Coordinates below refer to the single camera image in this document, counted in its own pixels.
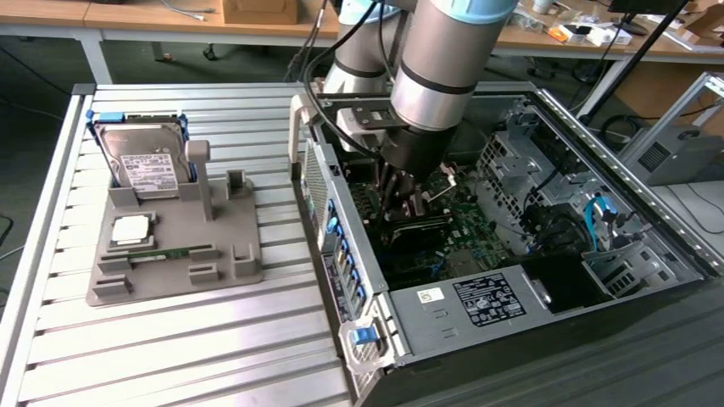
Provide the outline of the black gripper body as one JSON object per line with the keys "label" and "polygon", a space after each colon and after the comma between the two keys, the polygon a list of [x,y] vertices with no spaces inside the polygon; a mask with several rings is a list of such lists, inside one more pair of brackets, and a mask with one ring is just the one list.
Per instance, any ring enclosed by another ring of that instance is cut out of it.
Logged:
{"label": "black gripper body", "polygon": [[442,131],[423,131],[407,126],[386,132],[379,154],[383,161],[414,178],[426,178],[443,159],[455,127]]}

